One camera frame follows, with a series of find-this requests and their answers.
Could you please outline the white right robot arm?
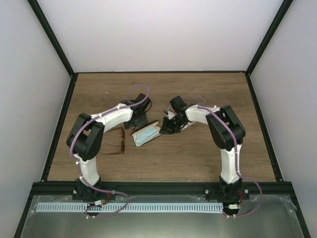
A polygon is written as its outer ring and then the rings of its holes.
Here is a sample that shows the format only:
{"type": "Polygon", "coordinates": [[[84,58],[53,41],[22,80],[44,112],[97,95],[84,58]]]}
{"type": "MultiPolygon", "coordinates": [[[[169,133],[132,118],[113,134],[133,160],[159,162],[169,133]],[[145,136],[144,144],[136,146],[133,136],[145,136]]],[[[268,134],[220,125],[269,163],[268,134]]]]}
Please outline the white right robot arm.
{"type": "Polygon", "coordinates": [[[234,184],[242,178],[240,173],[240,150],[246,136],[245,128],[230,106],[203,107],[200,105],[185,106],[175,113],[165,113],[161,134],[176,134],[191,122],[206,124],[211,132],[215,145],[220,149],[221,173],[220,194],[230,200],[238,193],[234,184]]]}

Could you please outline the tan glasses case striped trim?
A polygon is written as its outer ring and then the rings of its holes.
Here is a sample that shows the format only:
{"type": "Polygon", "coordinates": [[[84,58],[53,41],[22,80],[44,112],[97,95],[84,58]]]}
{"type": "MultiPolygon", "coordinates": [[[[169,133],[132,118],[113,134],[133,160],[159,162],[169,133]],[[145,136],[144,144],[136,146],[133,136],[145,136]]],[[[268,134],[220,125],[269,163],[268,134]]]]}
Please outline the tan glasses case striped trim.
{"type": "Polygon", "coordinates": [[[190,121],[190,122],[186,123],[186,124],[181,128],[181,130],[184,130],[184,129],[188,128],[188,127],[191,127],[191,126],[194,125],[195,123],[196,123],[196,121],[190,121]]]}

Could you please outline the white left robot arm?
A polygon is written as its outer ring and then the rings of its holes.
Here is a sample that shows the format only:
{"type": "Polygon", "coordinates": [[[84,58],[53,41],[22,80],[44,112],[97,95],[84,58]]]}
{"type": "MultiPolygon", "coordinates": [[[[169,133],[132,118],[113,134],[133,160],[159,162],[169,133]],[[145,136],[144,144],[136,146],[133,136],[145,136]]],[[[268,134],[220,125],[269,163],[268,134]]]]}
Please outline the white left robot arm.
{"type": "Polygon", "coordinates": [[[101,187],[97,185],[100,176],[97,172],[96,156],[100,151],[103,135],[117,125],[124,123],[129,129],[141,124],[147,108],[152,106],[149,98],[124,100],[117,106],[99,113],[88,115],[81,113],[76,119],[66,145],[70,156],[76,160],[79,167],[79,180],[85,185],[84,195],[90,200],[100,197],[101,187]]]}

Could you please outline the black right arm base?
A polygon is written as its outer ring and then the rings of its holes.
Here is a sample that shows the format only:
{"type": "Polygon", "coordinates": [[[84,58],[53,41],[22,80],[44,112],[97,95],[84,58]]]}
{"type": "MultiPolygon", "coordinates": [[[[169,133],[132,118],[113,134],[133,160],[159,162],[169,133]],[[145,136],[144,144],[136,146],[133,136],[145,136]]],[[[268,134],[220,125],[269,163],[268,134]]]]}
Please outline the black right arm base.
{"type": "Polygon", "coordinates": [[[249,200],[250,196],[245,193],[245,189],[246,187],[240,177],[234,183],[226,183],[219,176],[219,182],[211,182],[204,185],[206,200],[217,200],[218,202],[238,202],[239,199],[249,200]]]}

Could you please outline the tan glasses case black trim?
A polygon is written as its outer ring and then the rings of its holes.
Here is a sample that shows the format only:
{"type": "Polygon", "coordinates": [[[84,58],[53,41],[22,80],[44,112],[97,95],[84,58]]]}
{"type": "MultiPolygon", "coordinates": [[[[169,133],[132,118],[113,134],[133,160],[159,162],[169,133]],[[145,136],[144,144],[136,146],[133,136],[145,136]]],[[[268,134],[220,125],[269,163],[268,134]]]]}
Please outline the tan glasses case black trim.
{"type": "Polygon", "coordinates": [[[133,137],[135,146],[140,147],[161,136],[160,130],[159,120],[152,121],[134,130],[131,136],[133,137]]]}

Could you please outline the brown sunglasses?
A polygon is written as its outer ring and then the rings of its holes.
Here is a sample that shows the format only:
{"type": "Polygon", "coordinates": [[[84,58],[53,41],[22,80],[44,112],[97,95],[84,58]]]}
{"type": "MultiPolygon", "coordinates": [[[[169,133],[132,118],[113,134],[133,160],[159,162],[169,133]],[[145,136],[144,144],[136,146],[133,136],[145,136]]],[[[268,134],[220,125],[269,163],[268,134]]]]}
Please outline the brown sunglasses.
{"type": "Polygon", "coordinates": [[[101,149],[102,155],[124,154],[125,151],[125,130],[123,127],[110,129],[103,134],[101,149]]]}

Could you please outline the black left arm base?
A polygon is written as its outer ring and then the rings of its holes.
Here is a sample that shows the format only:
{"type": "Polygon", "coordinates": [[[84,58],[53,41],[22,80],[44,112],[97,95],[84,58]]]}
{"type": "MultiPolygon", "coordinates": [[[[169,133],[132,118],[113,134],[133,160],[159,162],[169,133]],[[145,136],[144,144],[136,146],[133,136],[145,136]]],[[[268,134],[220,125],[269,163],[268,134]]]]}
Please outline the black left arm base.
{"type": "Polygon", "coordinates": [[[73,200],[97,201],[97,200],[114,200],[116,195],[112,193],[103,193],[84,185],[80,179],[75,182],[73,200]]]}

